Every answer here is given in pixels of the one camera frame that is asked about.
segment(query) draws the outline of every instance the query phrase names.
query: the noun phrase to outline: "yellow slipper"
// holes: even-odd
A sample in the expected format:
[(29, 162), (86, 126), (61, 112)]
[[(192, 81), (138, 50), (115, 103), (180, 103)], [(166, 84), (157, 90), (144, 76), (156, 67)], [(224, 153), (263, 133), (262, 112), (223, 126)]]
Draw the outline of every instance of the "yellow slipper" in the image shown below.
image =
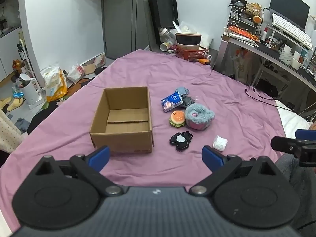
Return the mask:
[(0, 100), (0, 110), (2, 110), (4, 105), (8, 104), (11, 100), (12, 100), (12, 96), (10, 96), (6, 99)]
[(21, 99), (14, 99), (12, 104), (10, 104), (9, 107), (8, 107), (8, 111), (12, 111), (12, 110), (20, 107), (22, 105), (22, 103), (23, 103), (23, 99), (22, 98)]

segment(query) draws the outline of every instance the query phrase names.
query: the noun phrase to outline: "woven basket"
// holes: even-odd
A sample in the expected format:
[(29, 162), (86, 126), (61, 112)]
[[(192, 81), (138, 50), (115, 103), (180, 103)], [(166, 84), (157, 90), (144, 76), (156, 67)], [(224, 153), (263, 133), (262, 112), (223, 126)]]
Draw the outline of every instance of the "woven basket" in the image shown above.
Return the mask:
[(254, 16), (259, 16), (261, 12), (262, 6), (258, 3), (247, 3), (246, 11), (250, 12)]

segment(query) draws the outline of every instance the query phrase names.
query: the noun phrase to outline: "white logo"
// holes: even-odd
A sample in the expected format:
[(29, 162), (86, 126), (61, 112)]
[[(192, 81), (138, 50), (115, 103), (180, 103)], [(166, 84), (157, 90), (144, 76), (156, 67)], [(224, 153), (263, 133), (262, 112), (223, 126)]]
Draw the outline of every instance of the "white logo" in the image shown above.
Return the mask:
[(155, 191), (153, 191), (153, 194), (159, 194), (159, 193), (161, 193), (159, 189), (156, 189)]

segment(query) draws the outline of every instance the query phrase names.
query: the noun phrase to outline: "white kettle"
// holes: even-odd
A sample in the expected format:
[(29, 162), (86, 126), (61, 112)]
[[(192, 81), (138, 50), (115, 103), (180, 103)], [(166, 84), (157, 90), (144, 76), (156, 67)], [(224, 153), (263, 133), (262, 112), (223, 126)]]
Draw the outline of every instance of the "white kettle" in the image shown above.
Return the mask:
[(26, 74), (20, 74), (20, 78), (24, 81), (27, 81), (27, 85), (23, 88), (21, 88), (21, 91), (24, 94), (24, 97), (26, 99), (26, 102), (29, 105), (33, 105), (35, 104), (40, 98), (41, 98), (41, 94), (40, 92), (40, 86), (36, 80), (36, 78), (30, 78), (28, 75)]

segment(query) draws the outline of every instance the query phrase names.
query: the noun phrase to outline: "open brown box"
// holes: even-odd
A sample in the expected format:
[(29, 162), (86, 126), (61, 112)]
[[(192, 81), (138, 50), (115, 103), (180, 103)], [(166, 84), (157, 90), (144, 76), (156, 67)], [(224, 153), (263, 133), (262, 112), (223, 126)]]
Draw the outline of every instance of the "open brown box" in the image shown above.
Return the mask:
[(94, 115), (94, 147), (113, 153), (151, 153), (154, 146), (148, 87), (106, 88)]

